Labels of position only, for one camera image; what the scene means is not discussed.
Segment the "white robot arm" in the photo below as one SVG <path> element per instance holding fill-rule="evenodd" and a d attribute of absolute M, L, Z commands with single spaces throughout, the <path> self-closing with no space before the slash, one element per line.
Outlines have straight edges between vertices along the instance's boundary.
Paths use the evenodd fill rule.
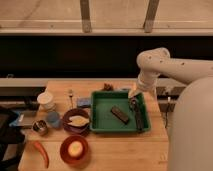
<path fill-rule="evenodd" d="M 167 171 L 213 171 L 213 61 L 172 58 L 156 48 L 141 52 L 137 65 L 131 97 L 155 91 L 159 75 L 186 85 L 173 111 Z"/>

